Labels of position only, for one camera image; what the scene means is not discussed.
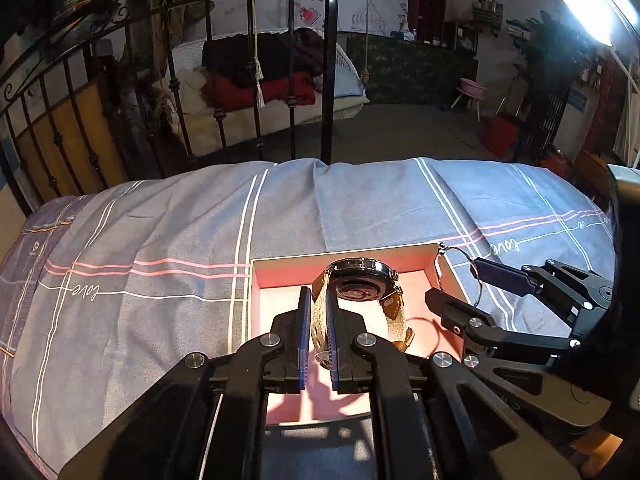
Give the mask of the white wicker swing chair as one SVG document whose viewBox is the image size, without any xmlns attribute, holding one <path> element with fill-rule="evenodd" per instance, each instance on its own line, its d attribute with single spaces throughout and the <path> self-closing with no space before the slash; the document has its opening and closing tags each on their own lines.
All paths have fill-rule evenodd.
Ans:
<svg viewBox="0 0 640 480">
<path fill-rule="evenodd" d="M 255 104 L 248 36 L 221 35 L 172 49 L 174 68 L 154 89 L 171 130 L 193 155 L 256 140 L 322 119 L 322 33 L 299 27 L 294 44 L 284 29 L 258 35 L 265 104 Z"/>
</svg>

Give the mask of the pink stool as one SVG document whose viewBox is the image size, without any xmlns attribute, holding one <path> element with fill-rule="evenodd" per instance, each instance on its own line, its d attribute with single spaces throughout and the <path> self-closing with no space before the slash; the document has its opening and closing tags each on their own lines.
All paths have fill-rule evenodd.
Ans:
<svg viewBox="0 0 640 480">
<path fill-rule="evenodd" d="M 484 101 L 487 96 L 488 89 L 481 86 L 475 81 L 468 78 L 460 79 L 460 86 L 458 88 L 458 96 L 452 102 L 450 108 L 453 110 L 460 100 L 466 96 L 471 103 L 472 109 L 475 110 L 476 120 L 480 121 L 480 103 Z"/>
</svg>

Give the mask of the wristwatch with tan strap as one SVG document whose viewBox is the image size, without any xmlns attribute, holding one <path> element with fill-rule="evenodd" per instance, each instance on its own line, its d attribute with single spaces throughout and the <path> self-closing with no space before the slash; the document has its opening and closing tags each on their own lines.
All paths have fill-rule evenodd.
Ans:
<svg viewBox="0 0 640 480">
<path fill-rule="evenodd" d="M 385 316 L 387 339 L 401 352 L 413 343 L 414 331 L 407 325 L 404 292 L 398 273 L 386 263 L 371 258 L 345 258 L 330 263 L 311 285 L 310 338 L 314 358 L 330 368 L 329 329 L 326 322 L 326 292 L 335 287 L 338 299 L 377 302 Z"/>
</svg>

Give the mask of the black iron bed frame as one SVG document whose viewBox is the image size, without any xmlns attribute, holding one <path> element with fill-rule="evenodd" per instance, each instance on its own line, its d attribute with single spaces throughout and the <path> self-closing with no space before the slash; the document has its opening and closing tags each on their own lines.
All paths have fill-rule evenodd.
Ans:
<svg viewBox="0 0 640 480">
<path fill-rule="evenodd" d="M 32 214 L 55 197 L 96 193 L 226 159 L 230 145 L 198 157 L 157 117 L 154 84 L 174 68 L 172 25 L 221 0 L 90 0 L 60 18 L 1 78 L 1 172 Z M 243 0 L 248 70 L 262 104 L 257 0 Z"/>
</svg>

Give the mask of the pale green open box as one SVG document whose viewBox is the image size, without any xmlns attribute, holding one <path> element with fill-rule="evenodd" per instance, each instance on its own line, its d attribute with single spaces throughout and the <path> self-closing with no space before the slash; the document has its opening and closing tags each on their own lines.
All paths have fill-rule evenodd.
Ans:
<svg viewBox="0 0 640 480">
<path fill-rule="evenodd" d="M 264 366 L 266 421 L 310 424 L 366 414 L 375 379 L 404 382 L 408 362 L 457 359 L 463 330 L 425 297 L 473 304 L 439 244 L 252 263 L 250 336 L 277 355 Z"/>
</svg>

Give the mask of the white floor lamp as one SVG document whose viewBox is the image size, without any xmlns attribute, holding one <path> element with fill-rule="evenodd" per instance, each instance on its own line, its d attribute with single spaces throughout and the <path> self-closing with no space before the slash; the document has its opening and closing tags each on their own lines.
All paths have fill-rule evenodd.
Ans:
<svg viewBox="0 0 640 480">
<path fill-rule="evenodd" d="M 639 9 L 632 0 L 562 0 L 584 31 L 614 60 L 626 79 L 622 138 L 614 142 L 617 157 L 627 167 L 639 168 Z M 616 48 L 616 29 L 629 37 L 631 52 L 624 61 Z"/>
</svg>

